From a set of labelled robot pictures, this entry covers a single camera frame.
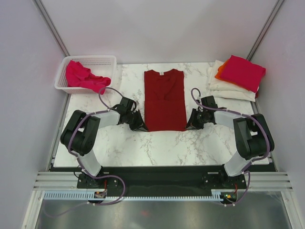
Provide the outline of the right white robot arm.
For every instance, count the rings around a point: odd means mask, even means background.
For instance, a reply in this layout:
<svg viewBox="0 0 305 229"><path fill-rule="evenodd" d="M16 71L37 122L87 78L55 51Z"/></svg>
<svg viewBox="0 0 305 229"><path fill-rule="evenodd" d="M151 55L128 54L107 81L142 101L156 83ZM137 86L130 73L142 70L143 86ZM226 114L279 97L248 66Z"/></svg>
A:
<svg viewBox="0 0 305 229"><path fill-rule="evenodd" d="M195 100L186 129L200 130L206 124L222 125L233 130L236 152L216 174L203 175L205 188L243 187L244 176L250 165L268 157L275 144L262 114L246 115L226 108L219 108L213 96Z"/></svg>

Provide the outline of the dark red t shirt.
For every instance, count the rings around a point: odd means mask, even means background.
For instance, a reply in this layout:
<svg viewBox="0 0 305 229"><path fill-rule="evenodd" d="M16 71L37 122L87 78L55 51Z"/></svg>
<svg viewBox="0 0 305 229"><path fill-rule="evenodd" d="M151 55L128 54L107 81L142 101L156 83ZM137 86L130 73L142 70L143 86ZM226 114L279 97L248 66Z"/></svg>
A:
<svg viewBox="0 0 305 229"><path fill-rule="evenodd" d="M144 122L150 132L185 131L183 71L145 71L144 95Z"/></svg>

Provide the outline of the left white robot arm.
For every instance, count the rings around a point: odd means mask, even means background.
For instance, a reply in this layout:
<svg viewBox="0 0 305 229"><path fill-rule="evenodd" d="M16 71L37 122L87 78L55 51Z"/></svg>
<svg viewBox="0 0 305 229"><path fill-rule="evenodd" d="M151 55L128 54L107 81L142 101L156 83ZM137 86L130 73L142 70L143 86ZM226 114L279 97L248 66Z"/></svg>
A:
<svg viewBox="0 0 305 229"><path fill-rule="evenodd" d="M119 104L107 109L86 114L81 110L73 112L61 134L60 142L75 156L80 167L77 188L100 188L107 180L103 167L98 162L93 146L99 129L128 124L132 131L148 131L134 100L122 97Z"/></svg>

